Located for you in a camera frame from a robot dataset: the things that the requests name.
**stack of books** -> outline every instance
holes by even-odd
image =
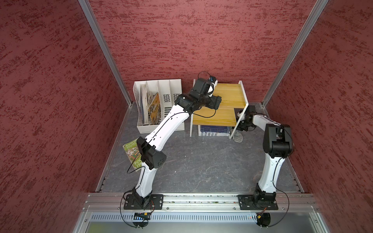
[[[229,126],[198,125],[198,136],[229,136]]]

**book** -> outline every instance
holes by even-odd
[[[135,160],[132,164],[132,167],[134,169],[141,167],[141,154],[139,152],[139,148],[137,147],[137,139],[124,144],[123,149],[126,152],[127,157],[129,158],[129,161],[131,163]]]
[[[215,132],[215,133],[229,133],[228,126],[210,126],[210,125],[201,125],[201,132]]]
[[[198,136],[229,136],[228,126],[198,125]]]
[[[149,124],[149,113],[148,113],[148,91],[145,84],[140,85],[141,92],[141,110],[142,110],[142,124]]]
[[[198,136],[229,136],[229,133],[198,132]]]
[[[161,119],[161,101],[157,93],[149,105],[150,125],[157,125]]]

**small wooden table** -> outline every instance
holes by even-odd
[[[245,112],[247,106],[249,105],[242,81],[239,81],[238,84],[218,83],[214,89],[213,95],[221,96],[222,98],[219,109],[216,110],[216,114],[211,118],[204,118],[192,114],[190,121],[190,137],[192,136],[192,125],[234,127],[234,130],[229,135],[229,138],[232,138],[234,132],[236,131],[238,123],[240,122],[243,114],[239,117],[238,121],[236,121],[236,114],[234,112],[234,109],[243,108],[243,112]],[[214,112],[214,109],[202,107],[200,110],[197,110],[194,113],[201,116],[212,116]]]

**green book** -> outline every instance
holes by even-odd
[[[139,152],[139,148],[137,147],[136,141],[137,139],[123,145],[123,149],[126,152],[130,162],[132,163],[134,160],[136,160],[132,164],[134,169],[141,167],[141,154]]]

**blue book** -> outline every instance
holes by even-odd
[[[201,132],[229,133],[228,126],[201,125]]]

